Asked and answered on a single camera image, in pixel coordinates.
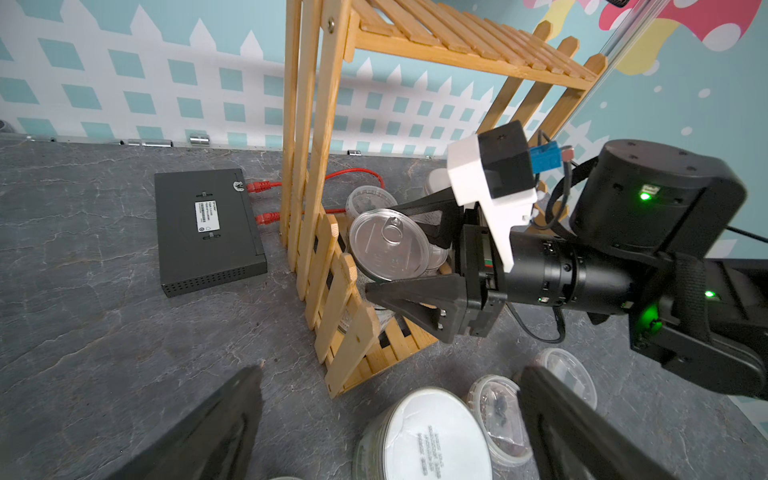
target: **pull tab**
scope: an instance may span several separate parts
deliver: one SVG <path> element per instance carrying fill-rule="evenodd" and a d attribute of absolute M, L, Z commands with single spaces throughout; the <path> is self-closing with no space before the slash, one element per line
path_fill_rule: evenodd
<path fill-rule="evenodd" d="M 402 220 L 398 217 L 388 218 L 382 228 L 382 237 L 392 245 L 399 244 L 402 240 Z"/>

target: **blue connector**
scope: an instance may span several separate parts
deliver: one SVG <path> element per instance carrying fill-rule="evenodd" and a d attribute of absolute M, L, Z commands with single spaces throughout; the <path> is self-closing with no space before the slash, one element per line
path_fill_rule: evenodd
<path fill-rule="evenodd" d="M 556 141 L 533 147 L 530 152 L 534 175 L 563 166 L 563 155 Z"/>

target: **black cable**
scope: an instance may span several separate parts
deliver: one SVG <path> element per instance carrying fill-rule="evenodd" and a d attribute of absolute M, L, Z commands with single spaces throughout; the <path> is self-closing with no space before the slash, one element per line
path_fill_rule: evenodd
<path fill-rule="evenodd" d="M 534 221 L 531 225 L 536 230 L 550 230 L 556 223 L 560 223 L 560 217 L 562 217 L 563 212 L 565 211 L 565 205 L 568 203 L 568 195 L 571 194 L 571 162 L 563 162 L 563 171 L 565 175 L 563 180 L 563 198 L 560 200 L 560 208 L 558 209 L 558 213 L 543 226 L 540 226 Z"/>
<path fill-rule="evenodd" d="M 768 243 L 768 238 L 761 237 L 760 235 L 756 233 L 751 233 L 746 230 L 741 230 L 740 228 L 731 227 L 730 225 L 728 227 L 725 227 L 726 230 L 730 230 L 732 232 L 738 233 L 740 235 L 744 235 L 745 237 L 753 238 L 755 240 L 759 240 L 761 242 Z"/>
<path fill-rule="evenodd" d="M 520 328 L 522 328 L 524 332 L 526 332 L 528 335 L 532 336 L 534 339 L 538 340 L 539 342 L 550 343 L 554 345 L 556 343 L 562 343 L 563 340 L 565 340 L 565 317 L 563 317 L 562 310 L 557 308 L 556 306 L 552 307 L 552 311 L 554 312 L 554 321 L 557 323 L 557 326 L 558 326 L 558 338 L 556 339 L 542 339 L 540 336 L 534 335 L 533 332 L 529 330 L 527 326 L 525 326 L 525 324 L 523 323 L 523 319 L 520 318 L 518 311 L 515 309 L 515 307 L 512 305 L 511 302 L 507 302 L 507 308 L 509 308 L 509 312 L 515 318 L 515 320 L 518 321 L 518 325 L 520 326 Z"/>

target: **fence-patterned wallpaper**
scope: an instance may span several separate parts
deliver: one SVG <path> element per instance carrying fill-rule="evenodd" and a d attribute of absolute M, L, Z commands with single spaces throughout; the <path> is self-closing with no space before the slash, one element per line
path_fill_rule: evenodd
<path fill-rule="evenodd" d="M 174 0 L 2 2 L 0 119 L 29 134 L 185 141 L 204 132 L 213 144 L 280 147 L 285 4 L 255 3 L 265 15 L 243 0 L 221 2 L 216 11 Z M 548 10 L 547 2 L 538 9 L 523 2 L 452 3 L 529 31 Z M 578 14 L 565 30 L 581 28 L 578 34 L 587 37 L 577 57 L 583 61 L 610 33 L 597 27 L 597 15 Z M 231 29 L 222 26 L 227 19 Z M 563 29 L 563 15 L 550 19 Z M 331 149 L 443 154 L 448 143 L 477 129 L 503 81 L 358 51 L 344 66 Z M 562 91 L 553 90 L 528 133 Z"/>

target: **green led light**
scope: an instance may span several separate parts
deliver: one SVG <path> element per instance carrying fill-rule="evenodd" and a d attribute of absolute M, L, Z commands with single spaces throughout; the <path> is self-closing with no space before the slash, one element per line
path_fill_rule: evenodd
<path fill-rule="evenodd" d="M 640 314 L 640 318 L 635 325 L 635 331 L 638 334 L 652 336 L 661 329 L 659 321 L 659 306 L 653 304 Z"/>

